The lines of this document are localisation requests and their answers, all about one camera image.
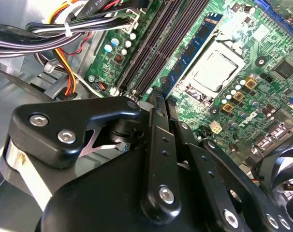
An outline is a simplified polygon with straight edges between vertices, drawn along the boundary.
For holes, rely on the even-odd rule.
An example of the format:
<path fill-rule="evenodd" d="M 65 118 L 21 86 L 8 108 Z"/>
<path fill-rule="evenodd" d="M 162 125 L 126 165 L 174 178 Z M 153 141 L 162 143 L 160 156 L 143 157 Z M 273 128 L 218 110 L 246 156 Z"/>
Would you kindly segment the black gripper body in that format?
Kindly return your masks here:
<path fill-rule="evenodd" d="M 198 164 L 209 154 L 177 127 L 148 129 L 139 146 L 65 184 L 52 196 L 40 232 L 205 232 Z"/>

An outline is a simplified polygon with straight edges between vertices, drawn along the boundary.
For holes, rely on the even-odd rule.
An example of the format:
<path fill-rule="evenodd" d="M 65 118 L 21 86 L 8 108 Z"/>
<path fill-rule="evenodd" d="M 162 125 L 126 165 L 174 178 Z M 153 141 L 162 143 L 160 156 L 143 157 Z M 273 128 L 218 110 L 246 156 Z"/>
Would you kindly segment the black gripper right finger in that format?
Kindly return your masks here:
<path fill-rule="evenodd" d="M 200 143 L 176 113 L 169 97 L 169 122 L 179 161 L 187 161 L 202 194 L 204 219 L 211 232 L 293 232 L 293 223 L 213 141 Z"/>

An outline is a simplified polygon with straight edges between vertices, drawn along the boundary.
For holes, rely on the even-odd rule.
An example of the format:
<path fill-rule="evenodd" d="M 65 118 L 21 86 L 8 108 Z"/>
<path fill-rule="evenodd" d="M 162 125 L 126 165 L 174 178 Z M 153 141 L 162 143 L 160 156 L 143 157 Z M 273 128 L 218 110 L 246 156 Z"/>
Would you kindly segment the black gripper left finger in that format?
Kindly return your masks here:
<path fill-rule="evenodd" d="M 163 96 L 150 110 L 127 97 L 26 104 L 12 114 L 3 156 L 43 212 L 65 184 L 136 149 L 148 129 L 169 130 Z"/>

